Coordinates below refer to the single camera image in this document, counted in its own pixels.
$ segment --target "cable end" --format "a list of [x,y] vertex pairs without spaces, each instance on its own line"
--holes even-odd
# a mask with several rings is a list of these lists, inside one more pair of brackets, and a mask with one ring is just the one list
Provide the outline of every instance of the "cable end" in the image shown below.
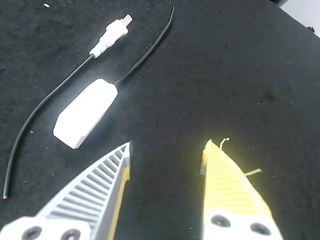
[[123,19],[120,20],[122,22],[123,25],[125,25],[126,27],[132,22],[132,17],[127,14]]

